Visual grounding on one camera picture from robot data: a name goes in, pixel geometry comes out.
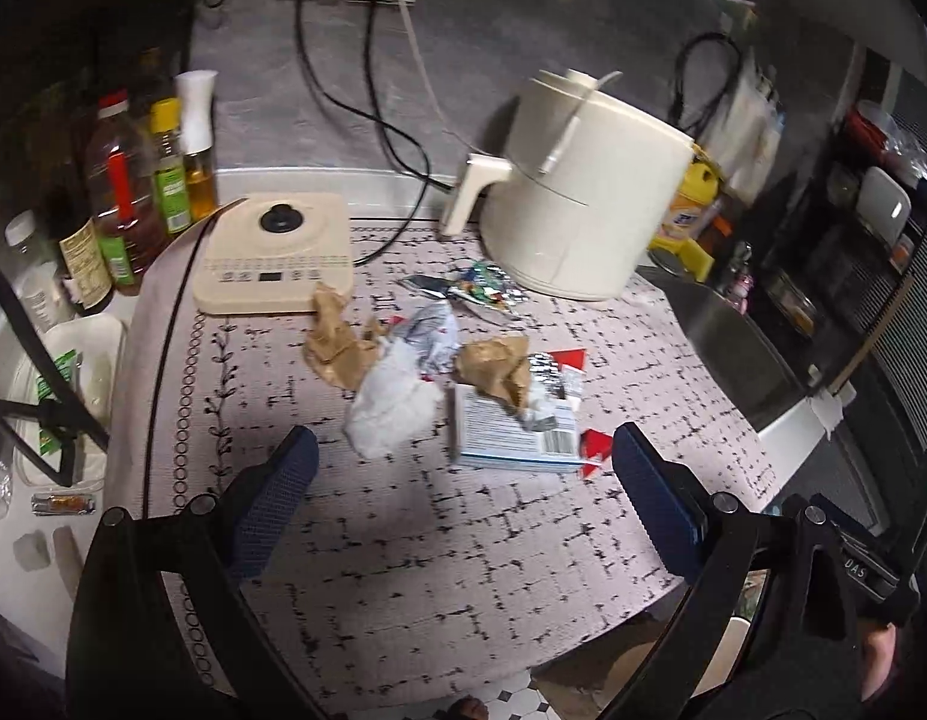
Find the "right hand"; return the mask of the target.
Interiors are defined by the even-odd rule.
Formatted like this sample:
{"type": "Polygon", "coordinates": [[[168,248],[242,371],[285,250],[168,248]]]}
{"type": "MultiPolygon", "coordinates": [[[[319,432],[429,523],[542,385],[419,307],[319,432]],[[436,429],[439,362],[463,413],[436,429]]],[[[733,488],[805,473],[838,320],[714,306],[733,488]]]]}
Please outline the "right hand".
{"type": "Polygon", "coordinates": [[[860,623],[860,637],[863,655],[860,694],[863,702],[867,702],[880,692],[886,679],[890,678],[895,661],[898,629],[893,624],[880,624],[864,619],[860,623]]]}

